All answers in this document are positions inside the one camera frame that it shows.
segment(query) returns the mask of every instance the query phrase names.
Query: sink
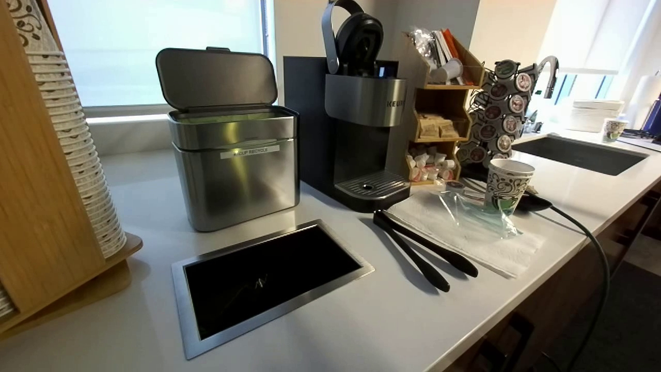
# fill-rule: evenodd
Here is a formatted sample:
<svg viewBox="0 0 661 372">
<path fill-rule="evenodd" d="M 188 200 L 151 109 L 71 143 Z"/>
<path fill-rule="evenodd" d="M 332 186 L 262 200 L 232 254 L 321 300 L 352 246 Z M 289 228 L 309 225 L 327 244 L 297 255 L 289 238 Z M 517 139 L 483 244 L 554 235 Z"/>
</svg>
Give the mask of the sink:
<svg viewBox="0 0 661 372">
<path fill-rule="evenodd" d="M 645 153 L 564 139 L 557 134 L 517 143 L 515 151 L 610 175 L 617 175 L 646 157 Z"/>
<path fill-rule="evenodd" d="M 171 267 L 186 360 L 372 272 L 321 221 Z"/>
</svg>

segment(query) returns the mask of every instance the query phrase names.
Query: kitchen counter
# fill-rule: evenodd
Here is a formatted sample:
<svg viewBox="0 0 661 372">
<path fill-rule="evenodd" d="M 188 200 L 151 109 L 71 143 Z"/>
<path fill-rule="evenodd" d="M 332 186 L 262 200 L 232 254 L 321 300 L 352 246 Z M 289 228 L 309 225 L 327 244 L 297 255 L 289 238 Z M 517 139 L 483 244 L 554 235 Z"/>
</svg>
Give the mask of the kitchen counter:
<svg viewBox="0 0 661 372">
<path fill-rule="evenodd" d="M 538 172 L 532 184 L 540 194 L 591 231 L 608 228 L 661 179 L 661 153 L 651 151 L 617 177 L 525 153 L 512 157 L 533 162 Z M 353 213 L 306 184 L 291 210 L 216 234 L 194 234 L 169 151 L 104 157 L 104 172 L 124 230 L 145 242 L 129 260 L 131 286 L 3 339 L 0 369 L 442 369 L 586 242 L 552 210 L 515 215 L 515 225 L 536 242 L 527 271 L 504 276 L 478 265 L 479 276 L 465 278 L 445 268 L 453 289 L 442 293 L 406 263 L 375 228 L 372 215 Z M 186 362 L 171 265 L 313 218 L 322 218 L 331 235 L 375 271 Z"/>
</svg>

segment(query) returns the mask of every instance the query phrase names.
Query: black coffee maker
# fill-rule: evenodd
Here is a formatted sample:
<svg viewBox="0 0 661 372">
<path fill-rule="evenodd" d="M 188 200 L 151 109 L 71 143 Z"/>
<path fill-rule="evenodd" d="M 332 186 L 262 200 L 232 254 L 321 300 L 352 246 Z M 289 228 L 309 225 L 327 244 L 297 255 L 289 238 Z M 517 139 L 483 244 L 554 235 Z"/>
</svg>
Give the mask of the black coffee maker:
<svg viewBox="0 0 661 372">
<path fill-rule="evenodd" d="M 350 18 L 332 33 L 331 14 Z M 383 24 L 353 0 L 322 16 L 327 58 L 285 56 L 285 101 L 300 115 L 300 177 L 355 210 L 386 208 L 410 181 L 386 169 L 390 128 L 400 123 L 406 81 L 376 59 Z"/>
</svg>

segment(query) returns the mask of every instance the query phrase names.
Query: serving tongs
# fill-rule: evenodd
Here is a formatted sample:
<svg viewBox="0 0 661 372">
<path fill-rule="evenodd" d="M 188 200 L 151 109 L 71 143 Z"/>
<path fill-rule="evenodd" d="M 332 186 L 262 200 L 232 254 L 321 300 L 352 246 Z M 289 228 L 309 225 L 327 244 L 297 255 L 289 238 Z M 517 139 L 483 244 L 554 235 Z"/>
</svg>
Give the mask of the serving tongs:
<svg viewBox="0 0 661 372">
<path fill-rule="evenodd" d="M 413 265 L 419 268 L 419 272 L 439 289 L 442 291 L 451 291 L 451 282 L 442 276 L 442 272 L 432 267 L 427 260 L 423 260 L 410 244 L 406 238 L 400 238 L 398 234 L 411 238 L 413 242 L 426 246 L 427 249 L 432 249 L 433 254 L 439 254 L 441 258 L 448 260 L 453 267 L 457 267 L 458 271 L 478 276 L 478 267 L 466 260 L 465 255 L 447 249 L 442 246 L 439 246 L 435 242 L 419 235 L 413 228 L 408 228 L 398 221 L 394 221 L 386 210 L 375 210 L 375 223 L 379 228 L 383 228 L 392 240 L 394 244 L 413 260 Z"/>
</svg>

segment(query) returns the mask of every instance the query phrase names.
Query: faucet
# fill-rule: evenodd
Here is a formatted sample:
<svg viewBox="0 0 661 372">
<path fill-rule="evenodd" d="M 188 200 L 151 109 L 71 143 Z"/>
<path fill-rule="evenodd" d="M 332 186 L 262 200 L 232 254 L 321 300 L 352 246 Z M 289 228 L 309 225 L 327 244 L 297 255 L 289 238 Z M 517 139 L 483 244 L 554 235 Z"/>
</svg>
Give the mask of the faucet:
<svg viewBox="0 0 661 372">
<path fill-rule="evenodd" d="M 544 99 L 550 99 L 554 94 L 556 69 L 560 68 L 560 59 L 556 56 L 544 58 L 536 68 L 538 79 L 540 79 L 540 72 L 544 69 L 545 64 L 550 64 L 552 72 L 550 72 L 550 81 L 545 82 Z"/>
</svg>

